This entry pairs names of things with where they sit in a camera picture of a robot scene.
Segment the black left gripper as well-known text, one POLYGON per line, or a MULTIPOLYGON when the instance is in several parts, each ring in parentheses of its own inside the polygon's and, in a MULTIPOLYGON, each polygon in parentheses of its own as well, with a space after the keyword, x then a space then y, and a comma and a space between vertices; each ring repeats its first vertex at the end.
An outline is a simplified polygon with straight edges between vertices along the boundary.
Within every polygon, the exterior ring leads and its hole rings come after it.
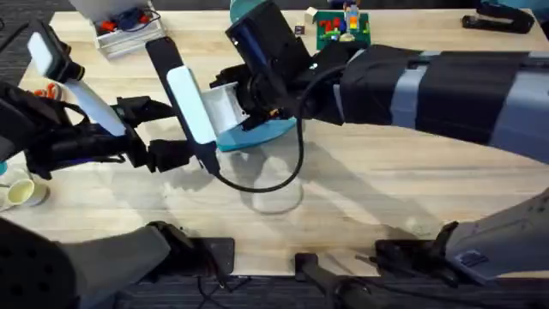
POLYGON ((149 96, 122 98, 112 109, 122 120, 125 132, 114 136, 99 124, 79 124, 53 130, 25 150, 27 169, 42 179, 66 167, 89 162, 124 163, 133 167, 147 164, 151 173, 163 173, 190 163, 194 150, 188 141, 153 140, 147 147, 136 133, 142 123, 171 118, 170 105, 149 96))

